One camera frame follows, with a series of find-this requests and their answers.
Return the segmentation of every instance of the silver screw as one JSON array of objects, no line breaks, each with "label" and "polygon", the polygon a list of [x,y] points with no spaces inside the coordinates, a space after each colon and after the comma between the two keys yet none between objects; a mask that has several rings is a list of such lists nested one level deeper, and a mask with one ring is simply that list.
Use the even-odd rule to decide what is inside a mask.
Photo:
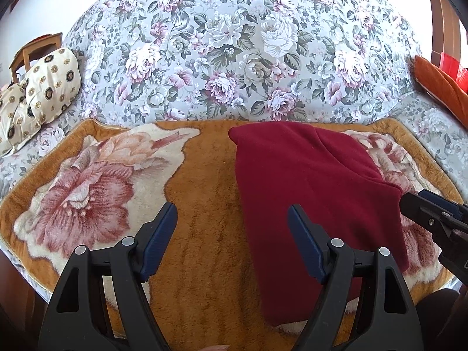
[{"label": "silver screw", "polygon": [[132,238],[132,236],[127,236],[126,238],[122,239],[122,244],[128,247],[129,245],[132,245],[135,242],[135,239]]},{"label": "silver screw", "polygon": [[390,256],[390,250],[386,247],[380,247],[378,249],[378,251],[380,252],[381,255],[383,256]]},{"label": "silver screw", "polygon": [[75,248],[76,254],[83,254],[86,252],[86,247],[84,245],[79,245]]},{"label": "silver screw", "polygon": [[336,248],[341,248],[343,245],[345,245],[345,242],[339,238],[334,238],[331,240],[331,245]]}]

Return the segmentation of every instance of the folded red cloth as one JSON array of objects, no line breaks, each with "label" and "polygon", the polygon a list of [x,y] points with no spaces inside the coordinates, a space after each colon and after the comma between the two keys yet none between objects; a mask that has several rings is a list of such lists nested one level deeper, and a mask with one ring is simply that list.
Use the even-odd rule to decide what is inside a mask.
[{"label": "folded red cloth", "polygon": [[[391,250],[408,268],[400,222],[401,189],[383,180],[347,134],[289,122],[234,127],[235,173],[261,306],[272,326],[309,318],[321,285],[310,277],[286,213],[300,204],[330,237],[359,250]],[[359,295],[355,281],[350,299]]]}]

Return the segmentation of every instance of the fuzzy blanket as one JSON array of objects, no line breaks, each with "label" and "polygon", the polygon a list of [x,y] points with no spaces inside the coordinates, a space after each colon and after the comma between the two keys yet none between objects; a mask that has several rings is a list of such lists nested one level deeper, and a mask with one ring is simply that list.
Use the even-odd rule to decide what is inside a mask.
[{"label": "fuzzy blanket", "polygon": [[[146,124],[132,130],[87,120],[37,163],[0,206],[0,234],[31,278],[53,291],[79,244],[109,247],[134,235],[165,201],[179,221],[144,290],[175,351],[207,345],[231,350],[291,349],[296,335],[267,326],[245,239],[228,130],[245,122]],[[371,126],[318,125],[359,141],[385,179],[406,191],[441,192],[461,202],[450,179],[397,121]],[[405,279],[415,301],[450,274],[427,233],[403,221],[411,260]],[[122,335],[110,279],[104,281],[113,328]],[[350,303],[337,342],[353,319]],[[283,328],[297,333],[303,324]]]}]

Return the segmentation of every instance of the bed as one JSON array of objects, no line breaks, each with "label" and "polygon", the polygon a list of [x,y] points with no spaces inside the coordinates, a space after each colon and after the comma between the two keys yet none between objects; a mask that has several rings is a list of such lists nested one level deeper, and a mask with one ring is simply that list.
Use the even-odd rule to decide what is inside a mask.
[{"label": "bed", "polygon": [[[64,39],[82,85],[71,106],[0,159],[0,200],[86,118],[371,124],[394,117],[468,198],[468,133],[410,74],[420,54],[387,0],[98,0]],[[48,302],[0,239],[0,250]]]}]

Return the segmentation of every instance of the blue gripper pad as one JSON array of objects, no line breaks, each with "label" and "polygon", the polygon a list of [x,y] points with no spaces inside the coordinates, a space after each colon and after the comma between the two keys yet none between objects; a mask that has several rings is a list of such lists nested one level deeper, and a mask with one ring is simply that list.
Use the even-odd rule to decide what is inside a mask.
[{"label": "blue gripper pad", "polygon": [[436,204],[437,206],[441,207],[445,211],[451,213],[455,219],[460,220],[460,221],[463,219],[463,215],[460,212],[460,209],[458,208],[458,205],[456,203],[448,201],[445,198],[441,197],[440,195],[437,195],[436,193],[433,193],[432,191],[429,191],[429,190],[421,190],[418,193],[418,195],[421,198],[427,199],[428,201]]},{"label": "blue gripper pad", "polygon": [[140,270],[141,281],[148,281],[156,273],[166,248],[177,224],[177,208],[172,203],[165,203],[151,223],[156,227],[143,251],[143,265]]},{"label": "blue gripper pad", "polygon": [[321,226],[309,220],[298,204],[292,205],[288,210],[288,225],[307,273],[324,284],[330,272],[329,236]]}]

